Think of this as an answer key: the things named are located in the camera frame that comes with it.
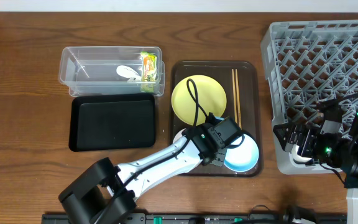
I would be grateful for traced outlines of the white paper cup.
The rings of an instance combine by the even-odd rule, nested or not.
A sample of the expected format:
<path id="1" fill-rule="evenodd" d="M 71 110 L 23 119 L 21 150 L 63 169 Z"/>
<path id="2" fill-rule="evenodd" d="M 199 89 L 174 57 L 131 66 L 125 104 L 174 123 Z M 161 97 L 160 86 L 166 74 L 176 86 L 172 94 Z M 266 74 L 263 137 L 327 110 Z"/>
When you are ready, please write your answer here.
<path id="1" fill-rule="evenodd" d="M 309 161 L 311 161 L 312 158 L 310 158 L 310 157 L 302 157 L 302 156 L 298 155 L 299 148 L 300 147 L 298 145 L 296 145 L 296 144 L 293 145 L 293 147 L 291 149 L 291 154 L 292 154 L 293 160 L 297 164 L 306 164 Z"/>

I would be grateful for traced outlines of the green orange snack wrapper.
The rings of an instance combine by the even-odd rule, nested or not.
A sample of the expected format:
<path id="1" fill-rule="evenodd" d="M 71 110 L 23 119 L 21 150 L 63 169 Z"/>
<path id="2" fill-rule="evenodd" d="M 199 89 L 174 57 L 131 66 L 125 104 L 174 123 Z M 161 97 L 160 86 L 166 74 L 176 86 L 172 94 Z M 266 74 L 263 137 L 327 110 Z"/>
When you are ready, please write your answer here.
<path id="1" fill-rule="evenodd" d="M 145 93 L 153 93 L 157 76 L 157 56 L 143 51 L 140 53 L 140 58 L 142 60 L 140 89 Z"/>

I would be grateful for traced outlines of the white napkin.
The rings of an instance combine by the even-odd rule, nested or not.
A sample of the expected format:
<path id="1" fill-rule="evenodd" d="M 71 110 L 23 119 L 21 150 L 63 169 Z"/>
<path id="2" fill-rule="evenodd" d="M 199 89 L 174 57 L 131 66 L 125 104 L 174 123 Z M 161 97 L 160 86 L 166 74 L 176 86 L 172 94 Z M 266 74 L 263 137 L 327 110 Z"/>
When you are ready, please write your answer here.
<path id="1" fill-rule="evenodd" d="M 141 75 L 137 71 L 125 65 L 119 65 L 116 73 L 120 77 L 126 78 L 128 82 L 140 82 L 142 80 Z"/>

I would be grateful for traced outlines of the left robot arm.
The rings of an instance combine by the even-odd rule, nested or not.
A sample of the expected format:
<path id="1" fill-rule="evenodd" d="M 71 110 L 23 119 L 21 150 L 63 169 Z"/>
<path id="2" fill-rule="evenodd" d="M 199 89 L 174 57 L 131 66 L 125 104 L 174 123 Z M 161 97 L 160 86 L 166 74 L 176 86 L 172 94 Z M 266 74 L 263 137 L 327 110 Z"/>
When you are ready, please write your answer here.
<path id="1" fill-rule="evenodd" d="M 184 131 L 172 145 L 137 161 L 113 165 L 98 160 L 58 199 L 70 223 L 120 223 L 142 194 L 165 180 L 209 164 L 227 146 L 228 130 L 202 124 Z"/>

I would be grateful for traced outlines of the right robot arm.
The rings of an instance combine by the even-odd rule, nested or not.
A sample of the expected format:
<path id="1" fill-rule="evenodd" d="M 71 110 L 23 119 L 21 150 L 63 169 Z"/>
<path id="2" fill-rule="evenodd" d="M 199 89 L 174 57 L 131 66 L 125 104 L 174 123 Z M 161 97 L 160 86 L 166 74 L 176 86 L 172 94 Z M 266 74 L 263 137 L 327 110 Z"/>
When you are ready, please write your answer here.
<path id="1" fill-rule="evenodd" d="M 358 110 L 350 128 L 351 139 L 344 139 L 339 129 L 342 108 L 339 100 L 317 105 L 323 113 L 320 128 L 306 124 L 285 123 L 273 127 L 281 150 L 290 153 L 297 163 L 318 162 L 326 170 L 338 175 L 347 189 L 347 222 L 358 223 Z"/>

